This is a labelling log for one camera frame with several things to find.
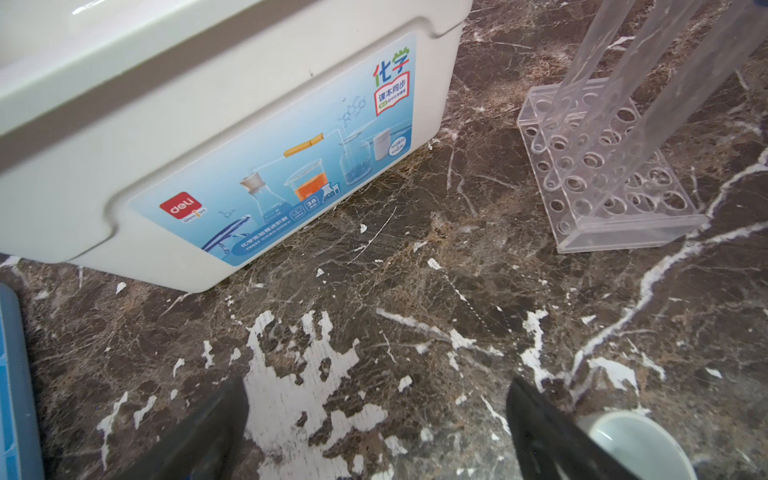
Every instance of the printed beaker with orange liquid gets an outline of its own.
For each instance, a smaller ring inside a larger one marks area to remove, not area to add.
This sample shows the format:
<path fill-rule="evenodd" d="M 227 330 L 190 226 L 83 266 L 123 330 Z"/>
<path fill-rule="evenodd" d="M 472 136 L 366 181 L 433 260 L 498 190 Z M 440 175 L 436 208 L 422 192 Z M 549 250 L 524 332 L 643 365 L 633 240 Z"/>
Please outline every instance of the printed beaker with orange liquid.
<path fill-rule="evenodd" d="M 288 177 L 285 185 L 293 189 L 299 200 L 304 201 L 328 184 L 323 160 L 318 159 Z"/>

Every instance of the white plastic box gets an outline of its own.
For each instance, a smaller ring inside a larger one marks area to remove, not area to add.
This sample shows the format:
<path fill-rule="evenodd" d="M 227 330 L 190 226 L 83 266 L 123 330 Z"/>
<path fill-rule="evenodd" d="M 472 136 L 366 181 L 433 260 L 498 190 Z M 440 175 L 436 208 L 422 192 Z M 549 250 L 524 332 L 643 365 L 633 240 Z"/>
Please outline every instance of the white plastic box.
<path fill-rule="evenodd" d="M 0 252 L 212 287 L 437 133 L 471 5 L 0 0 Z"/>

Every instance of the molecular structure drawing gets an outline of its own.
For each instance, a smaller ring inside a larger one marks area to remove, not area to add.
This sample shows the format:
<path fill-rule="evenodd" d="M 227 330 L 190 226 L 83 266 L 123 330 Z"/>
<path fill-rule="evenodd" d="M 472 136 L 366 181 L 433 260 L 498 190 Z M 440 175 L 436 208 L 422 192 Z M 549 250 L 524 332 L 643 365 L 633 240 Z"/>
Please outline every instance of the molecular structure drawing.
<path fill-rule="evenodd" d="M 349 104 L 346 106 L 346 111 L 344 112 L 344 115 L 339 117 L 339 121 L 344 122 L 344 127 L 346 127 L 354 117 L 357 117 L 358 115 L 360 115 L 360 112 L 365 107 L 366 107 L 365 97 L 360 97 L 359 95 L 356 96 L 355 99 L 352 100 L 352 104 Z"/>

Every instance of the orange liquid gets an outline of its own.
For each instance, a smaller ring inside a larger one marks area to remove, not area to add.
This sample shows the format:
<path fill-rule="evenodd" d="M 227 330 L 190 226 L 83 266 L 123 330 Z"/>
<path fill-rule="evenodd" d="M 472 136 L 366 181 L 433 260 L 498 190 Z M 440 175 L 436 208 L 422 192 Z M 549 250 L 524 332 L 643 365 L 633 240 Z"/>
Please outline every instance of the orange liquid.
<path fill-rule="evenodd" d="M 326 176 L 325 172 L 322 172 L 317 177 L 314 177 L 312 180 L 306 182 L 301 187 L 295 189 L 296 196 L 299 198 L 299 200 L 306 200 L 307 197 L 319 191 L 321 188 L 323 188 L 323 185 L 327 183 L 328 177 Z"/>

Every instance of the transparent test tube rack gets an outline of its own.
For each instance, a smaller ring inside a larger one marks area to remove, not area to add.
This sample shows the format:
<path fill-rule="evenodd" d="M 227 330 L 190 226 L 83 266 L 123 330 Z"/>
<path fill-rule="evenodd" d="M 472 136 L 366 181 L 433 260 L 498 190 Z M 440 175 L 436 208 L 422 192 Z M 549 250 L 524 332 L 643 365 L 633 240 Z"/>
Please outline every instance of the transparent test tube rack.
<path fill-rule="evenodd" d="M 609 78 L 590 79 L 634 0 L 604 0 L 560 84 L 518 127 L 560 253 L 658 247 L 707 221 L 659 150 L 768 36 L 762 0 L 733 0 L 644 116 L 630 95 L 702 0 L 657 0 Z"/>

